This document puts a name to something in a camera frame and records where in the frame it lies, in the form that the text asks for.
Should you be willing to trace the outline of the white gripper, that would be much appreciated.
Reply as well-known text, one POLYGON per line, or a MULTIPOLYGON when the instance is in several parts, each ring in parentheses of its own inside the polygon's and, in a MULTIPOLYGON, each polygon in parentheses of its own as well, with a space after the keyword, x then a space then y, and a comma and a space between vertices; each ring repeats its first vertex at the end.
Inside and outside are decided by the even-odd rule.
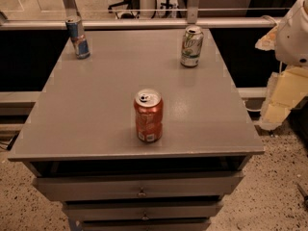
POLYGON ((275 49, 275 57, 289 64, 281 73, 273 72, 268 80, 266 100, 261 108, 259 126, 274 130, 308 95, 308 0, 296 0, 278 27, 259 38, 259 50, 275 49))

